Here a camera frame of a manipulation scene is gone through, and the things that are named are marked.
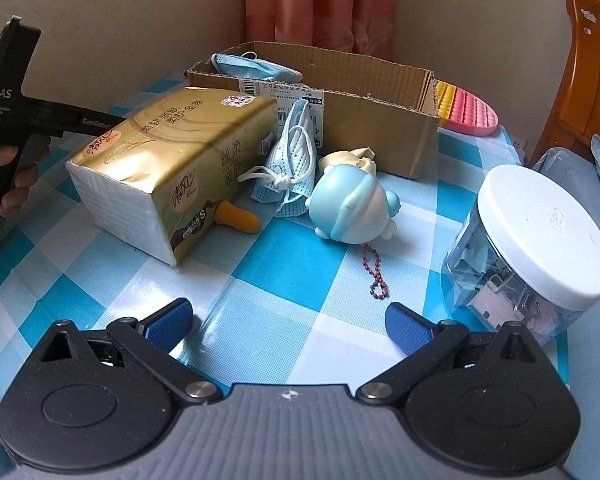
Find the table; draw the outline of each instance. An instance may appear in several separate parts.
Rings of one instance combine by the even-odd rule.
[[[185,85],[171,76],[110,113],[128,116]],[[347,383],[354,392],[404,358],[384,329],[390,301],[448,317],[442,260],[486,172],[520,163],[502,127],[488,138],[441,129],[420,179],[379,173],[402,202],[397,233],[373,243],[390,292],[379,301],[360,246],[318,238],[307,215],[273,218],[272,205],[250,199],[251,186],[235,203],[259,216],[257,235],[213,225],[176,269],[125,244],[93,224],[64,168],[85,143],[73,135],[53,150],[0,241],[0,399],[54,320],[99,329],[180,296],[201,325],[171,354],[225,392],[238,382]],[[566,346],[547,351],[567,382]]]

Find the white lid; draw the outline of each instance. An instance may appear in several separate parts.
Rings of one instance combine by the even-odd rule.
[[[478,212],[494,247],[545,299],[586,310],[600,298],[600,230],[554,181],[497,166],[482,183]]]

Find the curtain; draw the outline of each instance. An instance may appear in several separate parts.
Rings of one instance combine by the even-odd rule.
[[[245,0],[248,41],[392,58],[395,0]]]

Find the toy foot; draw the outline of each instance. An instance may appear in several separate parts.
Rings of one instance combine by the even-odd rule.
[[[324,238],[325,240],[329,240],[329,236],[326,235],[325,233],[323,233],[322,231],[320,231],[319,228],[315,228],[315,233],[320,237],[320,238]]]
[[[395,233],[396,229],[397,229],[397,227],[395,225],[395,222],[389,218],[389,221],[387,222],[387,225],[384,228],[384,231],[382,231],[380,233],[380,237],[383,240],[388,240]]]
[[[262,225],[260,219],[244,209],[236,207],[227,200],[222,200],[216,208],[214,216],[216,224],[229,225],[243,233],[257,233]]]

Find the plastic jar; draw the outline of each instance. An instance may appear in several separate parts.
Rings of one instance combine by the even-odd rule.
[[[451,314],[497,331],[525,324],[540,344],[600,298],[600,230],[567,191],[521,166],[497,166],[443,263]]]

